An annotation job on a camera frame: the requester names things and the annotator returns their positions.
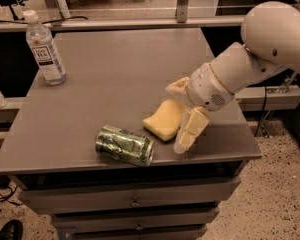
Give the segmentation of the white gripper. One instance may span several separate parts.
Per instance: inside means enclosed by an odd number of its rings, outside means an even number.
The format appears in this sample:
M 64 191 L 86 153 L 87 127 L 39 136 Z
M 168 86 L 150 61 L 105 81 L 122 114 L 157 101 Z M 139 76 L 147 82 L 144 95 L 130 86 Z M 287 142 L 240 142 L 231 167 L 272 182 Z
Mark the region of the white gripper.
M 218 80 L 209 63 L 201 65 L 190 78 L 183 77 L 170 83 L 166 91 L 174 98 L 189 98 L 194 105 L 202 106 L 184 110 L 173 145 L 173 150 L 177 154 L 188 151 L 208 126 L 210 122 L 208 111 L 218 111 L 234 99 L 234 95 Z

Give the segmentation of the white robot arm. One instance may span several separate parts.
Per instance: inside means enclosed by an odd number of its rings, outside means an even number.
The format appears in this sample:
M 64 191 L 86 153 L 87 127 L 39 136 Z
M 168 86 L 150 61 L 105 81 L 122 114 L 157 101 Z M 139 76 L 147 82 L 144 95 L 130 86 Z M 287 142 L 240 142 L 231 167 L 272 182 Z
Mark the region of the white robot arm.
M 166 87 L 194 105 L 183 115 L 173 149 L 190 149 L 208 124 L 206 110 L 217 111 L 245 87 L 289 68 L 300 74 L 300 11 L 281 2 L 265 2 L 251 9 L 235 42 L 191 76 Z

